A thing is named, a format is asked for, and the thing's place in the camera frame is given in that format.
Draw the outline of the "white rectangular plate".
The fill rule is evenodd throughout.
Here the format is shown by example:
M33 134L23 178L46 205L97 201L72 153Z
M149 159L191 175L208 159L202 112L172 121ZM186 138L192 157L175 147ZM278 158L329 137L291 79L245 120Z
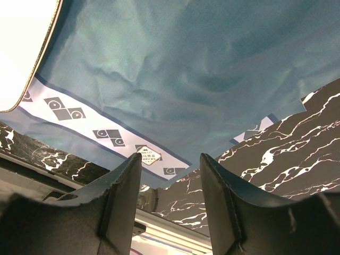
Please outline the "white rectangular plate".
M1 112L22 101L49 44L62 1L1 1Z

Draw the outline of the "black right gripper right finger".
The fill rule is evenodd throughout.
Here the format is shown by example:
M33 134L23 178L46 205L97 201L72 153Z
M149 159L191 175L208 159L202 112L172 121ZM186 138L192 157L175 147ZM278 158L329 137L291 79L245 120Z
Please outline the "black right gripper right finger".
M200 173L213 254L339 254L339 193L286 199L208 154Z

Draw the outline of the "blue patterned cloth placemat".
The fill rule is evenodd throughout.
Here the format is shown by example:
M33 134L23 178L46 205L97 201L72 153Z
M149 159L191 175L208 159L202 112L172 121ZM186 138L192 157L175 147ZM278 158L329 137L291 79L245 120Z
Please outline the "blue patterned cloth placemat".
M56 1L28 91L1 121L168 186L339 78L339 1Z

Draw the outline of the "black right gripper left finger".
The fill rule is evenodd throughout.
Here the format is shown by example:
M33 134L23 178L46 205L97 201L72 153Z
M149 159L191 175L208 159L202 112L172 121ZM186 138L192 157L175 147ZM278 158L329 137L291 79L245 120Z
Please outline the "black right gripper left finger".
M129 254L141 155L56 201L1 195L1 254Z

